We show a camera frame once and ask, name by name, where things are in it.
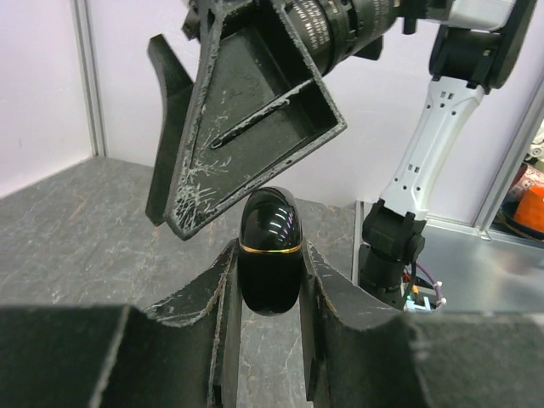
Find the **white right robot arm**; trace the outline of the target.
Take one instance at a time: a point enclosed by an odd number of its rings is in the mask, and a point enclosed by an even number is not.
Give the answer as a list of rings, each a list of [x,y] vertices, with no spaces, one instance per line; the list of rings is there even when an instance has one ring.
[[[424,248],[428,200],[451,147],[483,97],[509,78],[532,1],[191,1],[183,32],[198,41],[190,77],[162,35],[148,55],[160,83],[161,139],[146,215],[181,239],[239,201],[238,280],[249,309],[279,315],[303,280],[303,227],[271,179],[347,123],[324,77],[350,57],[377,60],[397,20],[439,25],[428,93],[392,180],[362,227],[360,286],[405,307]]]

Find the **black earbuds charging case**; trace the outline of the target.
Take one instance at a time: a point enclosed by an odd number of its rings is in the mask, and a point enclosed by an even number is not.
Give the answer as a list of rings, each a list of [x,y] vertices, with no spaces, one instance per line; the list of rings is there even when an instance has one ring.
[[[246,306],[267,317],[289,311],[303,276],[303,228],[292,193],[281,187],[252,192],[238,243],[238,281]]]

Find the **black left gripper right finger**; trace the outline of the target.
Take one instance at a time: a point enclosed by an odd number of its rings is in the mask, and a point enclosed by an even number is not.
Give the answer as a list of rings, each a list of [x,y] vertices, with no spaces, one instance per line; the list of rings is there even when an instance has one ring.
[[[316,407],[540,407],[543,317],[410,313],[303,244],[307,400]]]

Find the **orange cup in background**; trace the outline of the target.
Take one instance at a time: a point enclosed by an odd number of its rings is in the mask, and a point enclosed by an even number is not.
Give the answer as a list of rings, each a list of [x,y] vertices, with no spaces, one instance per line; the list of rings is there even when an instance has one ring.
[[[532,185],[524,193],[513,219],[525,227],[542,232],[544,229],[543,187]]]

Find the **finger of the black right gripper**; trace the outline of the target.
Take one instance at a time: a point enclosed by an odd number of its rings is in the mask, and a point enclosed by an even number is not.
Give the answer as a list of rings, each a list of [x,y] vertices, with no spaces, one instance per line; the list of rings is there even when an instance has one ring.
[[[162,121],[145,214],[159,226],[166,220],[167,200],[194,82],[163,35],[150,39],[147,52],[161,91]]]

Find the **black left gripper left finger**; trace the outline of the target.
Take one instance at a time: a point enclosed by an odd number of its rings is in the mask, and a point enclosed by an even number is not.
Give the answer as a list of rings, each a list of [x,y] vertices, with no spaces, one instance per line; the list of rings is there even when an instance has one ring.
[[[233,407],[241,344],[238,243],[171,296],[1,309],[4,407]]]

